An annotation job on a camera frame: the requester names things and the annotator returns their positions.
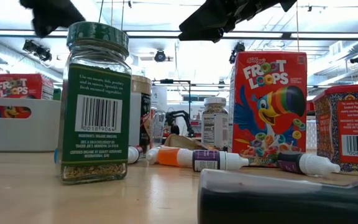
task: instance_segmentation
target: white plastic bin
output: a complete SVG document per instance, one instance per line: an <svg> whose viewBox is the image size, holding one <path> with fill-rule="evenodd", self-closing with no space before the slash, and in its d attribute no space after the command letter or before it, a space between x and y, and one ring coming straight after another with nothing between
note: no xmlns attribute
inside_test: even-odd
<svg viewBox="0 0 358 224"><path fill-rule="evenodd" d="M57 148L60 101L0 98L0 106L26 106L25 119L0 118L0 152L49 152Z"/></svg>

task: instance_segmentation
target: green jar lid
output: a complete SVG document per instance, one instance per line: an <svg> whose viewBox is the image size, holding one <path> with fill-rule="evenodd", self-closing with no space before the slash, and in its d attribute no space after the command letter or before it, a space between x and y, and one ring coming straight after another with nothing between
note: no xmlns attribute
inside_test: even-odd
<svg viewBox="0 0 358 224"><path fill-rule="evenodd" d="M98 22L76 22L68 28L67 47L79 40L97 40L118 47L120 53L129 56L128 36L121 30Z"/></svg>

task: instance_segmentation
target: white bottle cap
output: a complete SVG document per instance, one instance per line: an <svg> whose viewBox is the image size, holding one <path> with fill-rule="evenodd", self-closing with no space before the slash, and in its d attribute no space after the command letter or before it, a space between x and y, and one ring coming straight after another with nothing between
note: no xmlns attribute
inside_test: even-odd
<svg viewBox="0 0 358 224"><path fill-rule="evenodd" d="M139 151L133 147L128 147L128 164L133 164L139 158Z"/></svg>
<svg viewBox="0 0 358 224"><path fill-rule="evenodd" d="M302 173L307 175L322 175L341 171L341 167L333 164L327 157L316 156L313 154L304 154L299 160L299 167Z"/></svg>
<svg viewBox="0 0 358 224"><path fill-rule="evenodd" d="M211 103L219 103L223 106L226 106L226 98L225 97L207 97L204 99L204 105L208 105Z"/></svg>
<svg viewBox="0 0 358 224"><path fill-rule="evenodd" d="M226 170L239 170L241 167L248 165L248 159L242 158L237 153L226 153Z"/></svg>
<svg viewBox="0 0 358 224"><path fill-rule="evenodd" d="M159 147L153 147L146 153L146 159L149 164L155 164L157 162L158 150L160 150Z"/></svg>
<svg viewBox="0 0 358 224"><path fill-rule="evenodd" d="M177 154L177 162L181 167L193 166L193 151L188 149L179 149Z"/></svg>

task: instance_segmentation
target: cereal box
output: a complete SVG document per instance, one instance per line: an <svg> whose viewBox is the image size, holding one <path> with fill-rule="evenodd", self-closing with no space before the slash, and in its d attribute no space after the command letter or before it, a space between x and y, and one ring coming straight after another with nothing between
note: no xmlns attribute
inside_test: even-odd
<svg viewBox="0 0 358 224"><path fill-rule="evenodd" d="M51 100L53 83L41 74L0 74L0 97ZM0 106L0 118L28 118L30 109Z"/></svg>
<svg viewBox="0 0 358 224"><path fill-rule="evenodd" d="M317 155L358 174L358 85L334 86L313 99Z"/></svg>
<svg viewBox="0 0 358 224"><path fill-rule="evenodd" d="M280 151L305 152L306 78L305 53L239 53L231 76L229 151L250 166L272 167Z"/></svg>

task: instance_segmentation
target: table surface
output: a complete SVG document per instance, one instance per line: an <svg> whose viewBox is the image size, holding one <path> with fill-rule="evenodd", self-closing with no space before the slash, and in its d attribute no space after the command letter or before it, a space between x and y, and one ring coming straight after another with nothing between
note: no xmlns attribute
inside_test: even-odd
<svg viewBox="0 0 358 224"><path fill-rule="evenodd" d="M326 179L274 168L240 172L346 185L356 175ZM200 173L191 169L129 166L124 180L62 185L52 153L0 153L0 223L197 223Z"/></svg>

